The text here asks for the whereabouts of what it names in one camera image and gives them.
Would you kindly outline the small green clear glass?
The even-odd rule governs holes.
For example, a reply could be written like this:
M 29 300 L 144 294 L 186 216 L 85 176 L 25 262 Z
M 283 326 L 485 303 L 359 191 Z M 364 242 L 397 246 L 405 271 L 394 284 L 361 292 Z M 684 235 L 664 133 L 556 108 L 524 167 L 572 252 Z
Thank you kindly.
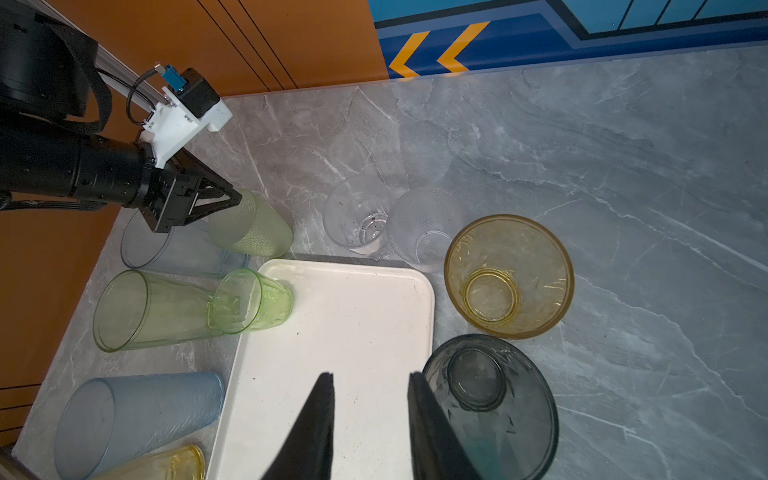
M 282 283 L 252 269 L 229 273 L 207 304 L 209 325 L 228 335 L 271 329 L 292 313 L 292 291 Z

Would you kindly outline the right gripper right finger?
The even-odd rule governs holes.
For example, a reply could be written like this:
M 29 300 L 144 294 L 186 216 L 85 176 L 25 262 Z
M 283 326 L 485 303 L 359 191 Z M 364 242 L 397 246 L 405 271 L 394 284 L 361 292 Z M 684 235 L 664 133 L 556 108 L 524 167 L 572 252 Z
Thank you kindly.
M 408 417 L 414 479 L 480 479 L 424 375 L 411 373 Z

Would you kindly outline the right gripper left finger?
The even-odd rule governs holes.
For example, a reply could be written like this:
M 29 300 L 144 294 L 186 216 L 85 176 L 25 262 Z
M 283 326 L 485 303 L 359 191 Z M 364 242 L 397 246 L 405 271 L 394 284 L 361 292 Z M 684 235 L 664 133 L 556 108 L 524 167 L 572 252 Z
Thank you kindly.
M 333 375 L 320 374 L 263 479 L 331 478 L 334 447 Z

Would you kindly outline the green dotted textured cup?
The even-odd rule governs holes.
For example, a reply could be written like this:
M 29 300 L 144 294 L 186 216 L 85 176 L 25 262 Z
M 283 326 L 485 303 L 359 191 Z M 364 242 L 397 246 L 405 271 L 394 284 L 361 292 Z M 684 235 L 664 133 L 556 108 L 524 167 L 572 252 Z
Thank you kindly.
M 237 206 L 208 217 L 208 232 L 218 246 L 241 254 L 277 258 L 293 243 L 293 231 L 283 217 L 259 195 L 237 188 Z

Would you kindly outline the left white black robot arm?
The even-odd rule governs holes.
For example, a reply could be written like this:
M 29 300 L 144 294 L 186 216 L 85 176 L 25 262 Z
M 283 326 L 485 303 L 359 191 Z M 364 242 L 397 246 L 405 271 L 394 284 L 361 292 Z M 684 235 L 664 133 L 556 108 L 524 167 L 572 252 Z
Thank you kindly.
M 231 112 L 196 70 L 156 65 L 164 100 L 135 142 L 103 136 L 112 95 L 95 40 L 18 1 L 1 5 L 1 207 L 138 210 L 166 233 L 237 206 L 241 195 L 187 149 Z

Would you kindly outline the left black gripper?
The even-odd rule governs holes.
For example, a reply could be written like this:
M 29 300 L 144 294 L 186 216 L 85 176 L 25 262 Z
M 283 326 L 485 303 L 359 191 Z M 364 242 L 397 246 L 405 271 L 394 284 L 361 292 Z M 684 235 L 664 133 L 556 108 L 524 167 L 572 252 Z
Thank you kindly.
M 236 207 L 241 198 L 228 180 L 181 149 L 162 169 L 153 169 L 139 211 L 152 232 L 168 233 L 173 227 Z

